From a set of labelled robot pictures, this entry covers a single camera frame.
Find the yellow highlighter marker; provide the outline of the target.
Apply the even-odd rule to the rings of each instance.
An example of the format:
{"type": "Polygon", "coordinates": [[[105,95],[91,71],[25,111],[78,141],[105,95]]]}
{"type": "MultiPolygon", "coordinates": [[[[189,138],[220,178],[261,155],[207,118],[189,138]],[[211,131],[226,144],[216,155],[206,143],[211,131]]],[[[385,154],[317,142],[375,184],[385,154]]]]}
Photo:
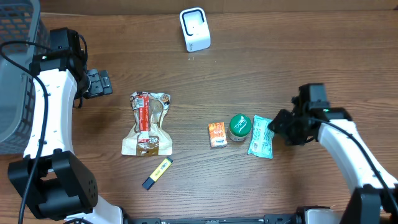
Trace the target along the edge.
{"type": "Polygon", "coordinates": [[[173,160],[170,157],[166,157],[158,167],[151,173],[150,176],[146,179],[146,181],[142,184],[142,186],[149,190],[164,174],[164,172],[172,165],[173,160]]]}

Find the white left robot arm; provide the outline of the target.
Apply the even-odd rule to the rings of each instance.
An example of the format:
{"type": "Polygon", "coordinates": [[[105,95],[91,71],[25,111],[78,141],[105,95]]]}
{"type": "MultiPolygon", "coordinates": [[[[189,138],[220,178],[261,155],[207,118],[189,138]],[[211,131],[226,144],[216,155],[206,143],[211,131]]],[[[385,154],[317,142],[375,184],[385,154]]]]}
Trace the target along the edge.
{"type": "Polygon", "coordinates": [[[75,100],[109,95],[105,70],[88,69],[84,37],[68,28],[50,31],[50,45],[35,55],[25,72],[33,79],[32,129],[21,161],[7,174],[21,196],[19,221],[30,210],[38,219],[65,223],[127,223],[121,207],[98,192],[94,174],[79,160],[72,144],[75,100]]]}

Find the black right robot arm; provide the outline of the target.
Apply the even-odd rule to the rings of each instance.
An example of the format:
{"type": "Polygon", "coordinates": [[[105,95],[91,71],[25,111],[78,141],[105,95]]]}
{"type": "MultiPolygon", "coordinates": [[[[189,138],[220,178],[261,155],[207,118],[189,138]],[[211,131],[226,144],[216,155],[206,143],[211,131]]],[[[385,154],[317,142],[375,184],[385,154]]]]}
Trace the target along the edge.
{"type": "Polygon", "coordinates": [[[287,223],[397,223],[397,179],[361,139],[351,115],[331,107],[322,83],[308,83],[268,125],[288,146],[317,141],[332,156],[351,198],[342,214],[330,207],[298,207],[287,223]]]}

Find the orange juice carton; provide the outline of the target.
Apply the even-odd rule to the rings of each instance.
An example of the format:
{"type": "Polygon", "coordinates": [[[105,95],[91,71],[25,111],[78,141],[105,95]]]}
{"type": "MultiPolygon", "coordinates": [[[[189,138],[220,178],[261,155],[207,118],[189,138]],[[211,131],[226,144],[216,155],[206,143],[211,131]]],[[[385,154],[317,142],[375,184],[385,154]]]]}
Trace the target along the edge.
{"type": "Polygon", "coordinates": [[[210,123],[208,125],[208,133],[210,137],[211,148],[227,146],[227,138],[226,138],[224,122],[210,123]]]}

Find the green lid jar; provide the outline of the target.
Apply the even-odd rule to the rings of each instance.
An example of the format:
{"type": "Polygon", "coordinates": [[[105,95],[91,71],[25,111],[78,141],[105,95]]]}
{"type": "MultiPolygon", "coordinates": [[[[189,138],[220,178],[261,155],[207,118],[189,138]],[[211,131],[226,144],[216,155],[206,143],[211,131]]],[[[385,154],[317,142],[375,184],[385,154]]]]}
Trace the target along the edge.
{"type": "Polygon", "coordinates": [[[236,142],[244,141],[252,128],[252,122],[245,114],[237,114],[231,118],[228,126],[228,137],[236,142]]]}

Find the brown snack pouch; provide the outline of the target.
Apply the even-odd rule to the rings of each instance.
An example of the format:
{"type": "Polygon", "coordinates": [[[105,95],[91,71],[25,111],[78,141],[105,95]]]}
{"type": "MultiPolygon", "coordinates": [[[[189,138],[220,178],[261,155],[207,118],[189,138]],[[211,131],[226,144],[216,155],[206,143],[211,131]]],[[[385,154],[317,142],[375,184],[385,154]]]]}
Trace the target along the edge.
{"type": "Polygon", "coordinates": [[[122,141],[125,156],[169,156],[173,142],[162,129],[170,107],[171,96],[166,93],[136,91],[130,96],[135,124],[122,141]]]}

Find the teal tissue packet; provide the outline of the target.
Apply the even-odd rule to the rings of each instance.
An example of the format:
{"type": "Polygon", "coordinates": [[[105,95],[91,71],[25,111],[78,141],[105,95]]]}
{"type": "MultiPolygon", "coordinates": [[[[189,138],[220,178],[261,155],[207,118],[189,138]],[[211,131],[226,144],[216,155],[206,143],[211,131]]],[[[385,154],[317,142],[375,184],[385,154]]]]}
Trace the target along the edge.
{"type": "Polygon", "coordinates": [[[265,159],[273,159],[272,140],[274,132],[268,128],[271,122],[271,119],[258,115],[254,116],[248,155],[252,154],[265,159]]]}

